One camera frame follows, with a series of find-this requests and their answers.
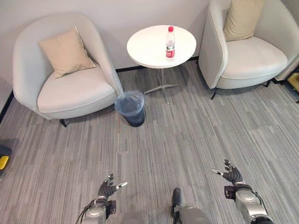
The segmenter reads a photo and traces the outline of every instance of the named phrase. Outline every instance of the floor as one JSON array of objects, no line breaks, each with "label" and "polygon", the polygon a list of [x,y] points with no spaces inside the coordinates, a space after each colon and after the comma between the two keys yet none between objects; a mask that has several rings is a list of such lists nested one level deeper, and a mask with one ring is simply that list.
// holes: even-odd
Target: floor
[{"label": "floor", "polygon": [[[159,70],[119,73],[125,90],[158,85]],[[13,99],[0,125],[0,144],[13,156],[0,180],[0,223],[75,223],[111,172],[128,180],[112,198],[116,224],[128,211],[146,224],[171,224],[175,187],[184,203],[204,210],[213,224],[244,223],[224,197],[229,158],[260,193],[279,224],[299,220],[299,105],[281,85],[219,90],[214,100],[195,61],[165,70],[181,87],[145,96],[146,122],[130,127],[113,108],[67,120],[45,120]]]}]

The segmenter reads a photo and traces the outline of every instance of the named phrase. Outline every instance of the robotic arm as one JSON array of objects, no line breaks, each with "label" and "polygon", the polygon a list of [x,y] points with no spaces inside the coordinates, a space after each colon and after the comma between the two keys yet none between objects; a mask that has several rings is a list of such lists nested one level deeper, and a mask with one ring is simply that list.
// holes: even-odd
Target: robotic arm
[{"label": "robotic arm", "polygon": [[257,192],[244,183],[241,172],[232,164],[225,160],[226,173],[212,169],[212,172],[221,175],[233,186],[225,186],[224,194],[227,199],[235,201],[237,209],[241,212],[246,224],[274,224]]},{"label": "robotic arm", "polygon": [[116,202],[108,201],[108,198],[118,189],[126,186],[128,182],[124,181],[114,186],[113,179],[113,174],[110,174],[101,184],[98,191],[98,197],[84,207],[76,221],[76,224],[105,224],[109,215],[115,213]]}]

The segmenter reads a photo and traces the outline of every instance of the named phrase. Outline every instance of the beige pillow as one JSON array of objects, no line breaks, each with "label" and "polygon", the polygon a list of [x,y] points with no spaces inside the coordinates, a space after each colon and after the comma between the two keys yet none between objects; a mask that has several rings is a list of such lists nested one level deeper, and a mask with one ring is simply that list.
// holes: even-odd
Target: beige pillow
[{"label": "beige pillow", "polygon": [[226,41],[253,36],[266,0],[232,0],[224,27]]},{"label": "beige pillow", "polygon": [[63,34],[42,40],[39,45],[55,70],[55,78],[95,67],[92,60],[87,56],[76,27]]}]

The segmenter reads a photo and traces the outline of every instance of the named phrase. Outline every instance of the round table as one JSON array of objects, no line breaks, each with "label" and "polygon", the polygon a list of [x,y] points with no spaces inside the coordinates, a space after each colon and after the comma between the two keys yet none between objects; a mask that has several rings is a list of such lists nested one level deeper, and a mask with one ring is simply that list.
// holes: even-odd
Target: round table
[{"label": "round table", "polygon": [[165,88],[180,86],[179,84],[164,84],[164,68],[180,65],[187,61],[195,52],[196,40],[187,30],[173,26],[175,35],[175,57],[173,61],[166,59],[166,35],[168,25],[159,25],[142,29],[132,35],[127,43],[130,57],[137,64],[148,68],[161,69],[160,86],[144,92],[144,94],[162,90],[166,103]]}]

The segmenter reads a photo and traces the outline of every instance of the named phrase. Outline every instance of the water bottle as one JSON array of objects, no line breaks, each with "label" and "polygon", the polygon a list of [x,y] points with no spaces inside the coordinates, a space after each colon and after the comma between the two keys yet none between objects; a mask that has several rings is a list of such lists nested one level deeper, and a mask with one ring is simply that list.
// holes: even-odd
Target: water bottle
[{"label": "water bottle", "polygon": [[175,38],[173,33],[173,26],[168,27],[168,34],[166,36],[166,59],[173,61],[175,52]]}]

